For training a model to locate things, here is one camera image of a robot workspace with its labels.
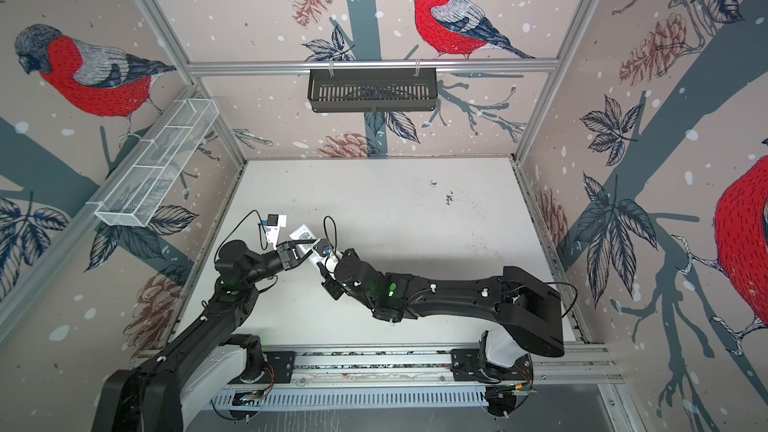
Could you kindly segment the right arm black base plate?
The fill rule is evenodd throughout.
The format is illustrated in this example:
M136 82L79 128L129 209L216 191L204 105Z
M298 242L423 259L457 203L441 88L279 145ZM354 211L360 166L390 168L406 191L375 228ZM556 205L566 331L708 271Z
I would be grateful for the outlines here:
M505 381L530 382L533 379L533 362L523 355L509 367L491 363L478 347L452 349L450 371L456 382L499 384Z

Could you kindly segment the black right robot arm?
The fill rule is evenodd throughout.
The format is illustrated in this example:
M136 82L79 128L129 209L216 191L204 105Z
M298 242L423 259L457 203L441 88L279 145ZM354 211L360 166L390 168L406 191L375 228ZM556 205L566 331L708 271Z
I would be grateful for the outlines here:
M561 294L520 267L505 266L500 275L484 279L437 280L380 272L353 249L321 258L316 266L333 299L347 295L377 320L480 319L501 326L529 354L565 355Z

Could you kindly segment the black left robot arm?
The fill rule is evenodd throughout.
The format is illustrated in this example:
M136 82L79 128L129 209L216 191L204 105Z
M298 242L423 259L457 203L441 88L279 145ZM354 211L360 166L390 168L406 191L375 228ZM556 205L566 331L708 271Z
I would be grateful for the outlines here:
M294 354L264 353L259 336L237 333L260 295L257 283L299 267L312 240L289 240L257 253L241 240L218 252L215 290L203 312L143 364L104 383L95 431L183 431L233 380L273 387L289 382Z

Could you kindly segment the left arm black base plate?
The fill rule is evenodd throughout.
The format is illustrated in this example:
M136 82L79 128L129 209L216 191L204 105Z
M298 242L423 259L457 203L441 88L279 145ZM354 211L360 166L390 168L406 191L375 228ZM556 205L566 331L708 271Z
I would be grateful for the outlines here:
M267 351L248 353L244 371L235 379L241 384L288 384L293 375L296 353Z

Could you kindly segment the white remote control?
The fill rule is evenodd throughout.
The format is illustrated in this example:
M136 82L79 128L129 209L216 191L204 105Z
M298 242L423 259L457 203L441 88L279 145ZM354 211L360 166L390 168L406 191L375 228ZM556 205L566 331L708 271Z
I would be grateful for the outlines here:
M306 263L311 264L316 270L319 270L319 263L324 258L315 250L320 238L312 232L312 230L306 225L302 224L289 234L289 238L295 241L301 241L301 244L297 246L298 254L303 257L309 255Z

